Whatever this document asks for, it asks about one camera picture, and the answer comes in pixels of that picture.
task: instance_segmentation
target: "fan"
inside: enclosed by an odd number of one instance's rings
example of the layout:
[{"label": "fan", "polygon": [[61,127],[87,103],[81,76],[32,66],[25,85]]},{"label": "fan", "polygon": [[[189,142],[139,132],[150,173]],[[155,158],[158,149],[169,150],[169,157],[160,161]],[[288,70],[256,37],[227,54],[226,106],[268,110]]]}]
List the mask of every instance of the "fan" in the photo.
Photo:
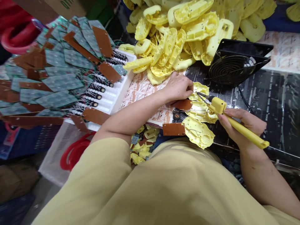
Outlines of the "fan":
[{"label": "fan", "polygon": [[264,56],[272,49],[272,45],[222,39],[208,77],[219,84],[237,86],[271,60]]}]

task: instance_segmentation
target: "hand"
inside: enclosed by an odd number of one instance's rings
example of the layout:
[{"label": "hand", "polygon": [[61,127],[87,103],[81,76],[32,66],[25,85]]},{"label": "hand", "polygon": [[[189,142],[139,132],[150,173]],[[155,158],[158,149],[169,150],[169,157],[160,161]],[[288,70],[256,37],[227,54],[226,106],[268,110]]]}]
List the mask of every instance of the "hand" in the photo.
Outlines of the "hand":
[{"label": "hand", "polygon": [[188,98],[194,91],[194,83],[184,75],[173,72],[168,84],[162,89],[168,101]]},{"label": "hand", "polygon": [[[238,118],[241,123],[256,135],[260,136],[267,127],[267,123],[252,115],[243,109],[226,109],[224,113],[230,117]],[[239,146],[239,148],[247,148],[254,145],[250,140],[244,137],[240,132],[234,129],[225,115],[218,115],[219,121],[225,128],[229,137]]]}]

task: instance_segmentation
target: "yellow soldering iron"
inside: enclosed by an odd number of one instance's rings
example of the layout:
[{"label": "yellow soldering iron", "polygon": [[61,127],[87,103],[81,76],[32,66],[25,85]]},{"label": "yellow soldering iron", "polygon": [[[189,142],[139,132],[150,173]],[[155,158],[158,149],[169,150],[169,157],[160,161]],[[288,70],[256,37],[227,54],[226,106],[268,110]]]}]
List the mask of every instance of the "yellow soldering iron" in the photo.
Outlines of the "yellow soldering iron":
[{"label": "yellow soldering iron", "polygon": [[[260,149],[264,149],[270,145],[268,141],[265,141],[261,139],[259,136],[257,136],[255,133],[244,127],[242,124],[240,124],[238,121],[233,119],[232,117],[224,114],[224,110],[226,109],[227,103],[223,100],[219,99],[215,96],[207,96],[205,94],[202,94],[200,92],[196,92],[196,94],[207,104],[209,113],[210,114],[223,114],[225,115],[231,126],[235,128],[238,132],[240,132],[242,135],[244,135],[247,139],[249,139],[253,144],[255,144]],[[211,104],[208,104],[202,97],[206,98]]]}]

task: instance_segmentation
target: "fan grill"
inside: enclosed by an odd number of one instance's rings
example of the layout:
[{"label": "fan grill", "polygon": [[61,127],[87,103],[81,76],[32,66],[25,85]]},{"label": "fan grill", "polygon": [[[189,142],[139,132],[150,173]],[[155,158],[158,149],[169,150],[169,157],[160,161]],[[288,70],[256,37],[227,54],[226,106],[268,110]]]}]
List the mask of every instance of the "fan grill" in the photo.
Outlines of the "fan grill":
[{"label": "fan grill", "polygon": [[252,57],[223,56],[211,65],[209,78],[219,84],[238,85],[253,73],[255,67],[256,62]]}]

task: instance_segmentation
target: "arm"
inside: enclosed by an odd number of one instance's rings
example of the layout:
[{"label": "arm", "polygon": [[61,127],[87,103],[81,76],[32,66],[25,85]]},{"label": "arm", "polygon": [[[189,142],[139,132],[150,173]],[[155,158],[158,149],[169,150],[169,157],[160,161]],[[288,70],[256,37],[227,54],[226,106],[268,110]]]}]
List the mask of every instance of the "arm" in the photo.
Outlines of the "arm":
[{"label": "arm", "polygon": [[95,134],[91,143],[104,138],[121,138],[129,145],[131,136],[164,104],[186,99],[193,92],[193,82],[173,72],[168,84],[161,90],[136,101],[111,116]]},{"label": "arm", "polygon": [[[239,118],[244,126],[260,136],[267,124],[242,109],[226,109],[228,116]],[[266,153],[235,130],[224,115],[220,123],[240,149],[242,175],[249,193],[262,205],[271,205],[300,219],[300,201]]]}]

